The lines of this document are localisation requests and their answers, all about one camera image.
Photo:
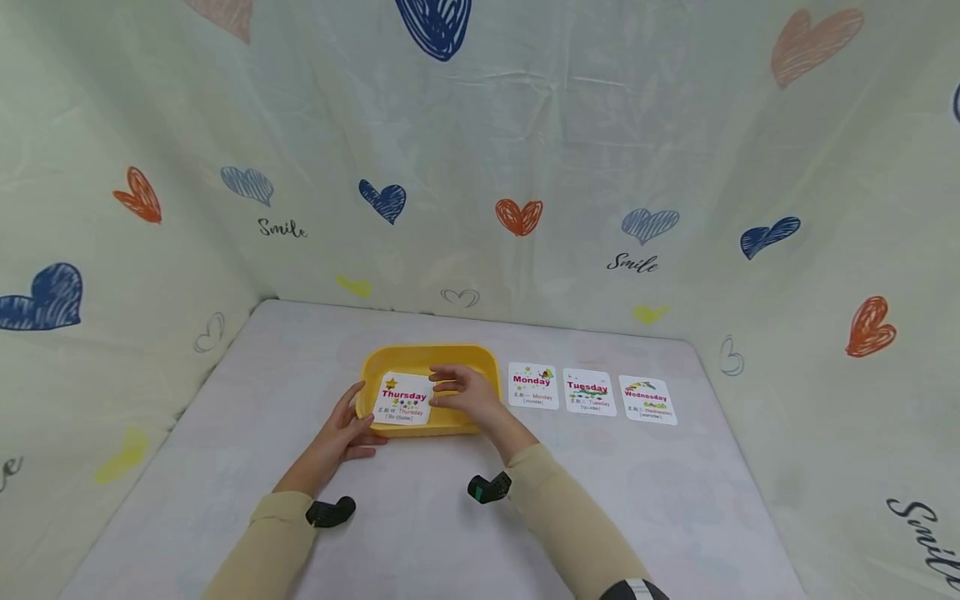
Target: person's left hand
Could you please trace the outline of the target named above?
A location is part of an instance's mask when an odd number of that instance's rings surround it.
[[[386,438],[371,433],[373,414],[358,419],[350,404],[363,386],[364,382],[358,381],[344,393],[320,433],[290,466],[274,492],[303,492],[315,497],[330,482],[341,463],[370,458],[376,454],[376,448],[371,445],[387,442]]]

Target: fabric backdrop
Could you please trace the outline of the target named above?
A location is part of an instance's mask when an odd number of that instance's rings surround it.
[[[3,597],[280,297],[687,340],[811,598],[960,598],[956,2],[2,6]]]

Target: hand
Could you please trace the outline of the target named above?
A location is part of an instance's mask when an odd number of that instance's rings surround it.
[[[341,396],[320,433],[290,466],[276,484],[274,492],[303,492],[316,497],[333,478],[341,463],[355,458],[370,458],[376,454],[376,448],[371,445],[387,442],[386,438],[371,433],[373,414],[358,419],[350,403],[364,383],[354,383]]]
[[[439,381],[434,392],[456,392],[450,396],[434,396],[430,406],[463,411],[493,443],[503,464],[523,448],[540,441],[514,417],[482,374],[466,365],[433,365],[430,381]]]

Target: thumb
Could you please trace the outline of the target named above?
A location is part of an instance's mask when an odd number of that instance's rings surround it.
[[[357,436],[361,436],[368,431],[370,431],[370,426],[373,424],[373,413],[366,415],[362,419],[354,420],[351,424],[344,427],[344,437],[349,443],[351,440]]]
[[[433,396],[432,398],[430,398],[430,406],[436,406],[437,408],[452,408],[455,410],[460,410],[459,400],[460,400],[459,394]]]

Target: person's right hand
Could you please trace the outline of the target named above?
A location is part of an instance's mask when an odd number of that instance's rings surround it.
[[[430,381],[439,382],[433,387],[434,392],[456,392],[434,396],[430,406],[466,413],[496,446],[504,465],[523,448],[539,443],[503,405],[487,377],[466,365],[433,365],[430,371]]]
[[[434,392],[456,392],[433,396],[430,406],[463,411],[481,429],[496,425],[507,408],[500,401],[487,377],[466,365],[432,365],[430,381],[438,381]]]

